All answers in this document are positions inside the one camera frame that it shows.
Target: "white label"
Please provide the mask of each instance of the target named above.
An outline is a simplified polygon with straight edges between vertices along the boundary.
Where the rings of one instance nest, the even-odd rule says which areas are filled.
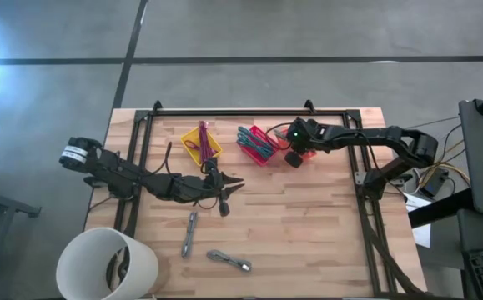
[[[79,162],[85,163],[85,157],[83,157],[81,155],[78,155],[78,154],[76,154],[74,152],[63,151],[63,153],[61,154],[61,156],[68,157],[68,158],[72,158],[72,159],[76,159]]]
[[[87,157],[87,155],[88,155],[87,151],[85,151],[85,150],[83,150],[79,147],[74,147],[74,146],[66,146],[63,151],[70,151],[70,152],[78,153],[78,154],[85,156],[85,157]]]

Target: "floor tile line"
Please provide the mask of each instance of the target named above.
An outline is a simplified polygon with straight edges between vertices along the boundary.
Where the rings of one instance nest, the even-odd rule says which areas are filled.
[[[0,66],[118,65],[124,58],[0,58]]]
[[[128,51],[126,52],[126,58],[124,59],[123,70],[118,79],[117,90],[115,92],[115,97],[113,98],[112,109],[121,108],[123,104],[124,92],[126,91],[135,49],[138,46],[139,33],[141,32],[141,27],[143,25],[147,4],[148,0],[141,0],[139,3],[138,12],[135,16],[135,22],[133,23],[132,35],[130,36],[130,42],[128,43]]]
[[[0,66],[120,65],[125,76],[131,65],[230,65],[287,63],[479,63],[483,55],[373,57],[131,57],[131,58],[0,58]]]

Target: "table leg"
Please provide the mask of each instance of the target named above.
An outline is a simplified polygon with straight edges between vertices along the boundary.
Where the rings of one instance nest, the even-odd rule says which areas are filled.
[[[475,210],[470,187],[430,205],[408,212],[408,217],[411,227],[417,228],[442,218],[454,216],[461,208]]]
[[[17,200],[12,200],[8,197],[0,196],[0,206],[5,208],[12,208],[15,211],[26,213],[29,217],[35,218],[41,212],[40,207],[33,207]]]

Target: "yellow basket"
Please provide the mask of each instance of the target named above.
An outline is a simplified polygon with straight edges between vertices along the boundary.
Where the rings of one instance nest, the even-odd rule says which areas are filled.
[[[218,158],[221,152],[223,151],[223,149],[215,141],[214,137],[209,133],[209,131],[206,131],[206,133],[208,134],[209,146],[213,150],[217,151],[217,153],[215,153],[214,155],[214,158],[216,157]],[[185,150],[189,152],[189,155],[191,155],[191,158],[194,160],[194,162],[199,166],[202,166],[202,163],[200,163],[200,151],[196,149],[192,149],[185,144],[185,141],[191,141],[195,145],[200,146],[199,128],[196,127],[190,132],[185,133],[180,139],[182,140],[182,145],[184,145]]]

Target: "white paper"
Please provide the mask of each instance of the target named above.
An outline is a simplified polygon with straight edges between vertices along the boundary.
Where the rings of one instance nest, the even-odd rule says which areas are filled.
[[[411,212],[417,208],[429,205],[430,202],[417,196],[405,193],[408,201],[406,202],[406,210]],[[430,248],[430,224],[423,225],[412,229],[414,232],[415,243],[426,248]]]

